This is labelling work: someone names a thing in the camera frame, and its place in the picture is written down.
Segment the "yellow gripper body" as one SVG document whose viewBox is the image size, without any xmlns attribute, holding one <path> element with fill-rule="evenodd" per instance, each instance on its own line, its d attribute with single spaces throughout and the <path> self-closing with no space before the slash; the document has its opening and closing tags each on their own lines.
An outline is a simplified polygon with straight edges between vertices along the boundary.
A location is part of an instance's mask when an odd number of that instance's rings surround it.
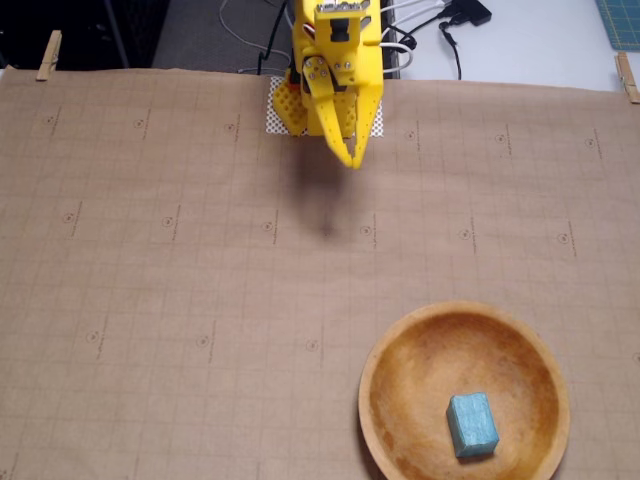
<svg viewBox="0 0 640 480">
<path fill-rule="evenodd" d="M 325 77 L 336 91 L 381 86 L 381 32 L 378 11 L 307 11 L 305 76 Z"/>
</svg>

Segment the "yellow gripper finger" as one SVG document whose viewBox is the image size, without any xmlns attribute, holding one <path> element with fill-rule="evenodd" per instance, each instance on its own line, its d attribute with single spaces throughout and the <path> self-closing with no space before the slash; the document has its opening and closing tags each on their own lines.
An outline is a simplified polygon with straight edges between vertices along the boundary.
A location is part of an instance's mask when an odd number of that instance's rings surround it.
<svg viewBox="0 0 640 480">
<path fill-rule="evenodd" d="M 353 136 L 353 94 L 335 90 L 329 65 L 321 56 L 303 62 L 303 90 L 310 115 L 308 133 L 322 134 L 335 156 L 352 166 L 348 140 Z"/>
<path fill-rule="evenodd" d="M 374 124 L 379 104 L 383 97 L 382 86 L 357 86 L 356 93 L 356 122 L 355 146 L 352 156 L 352 168 L 359 169 L 362 165 L 368 145 L 371 129 Z"/>
</svg>

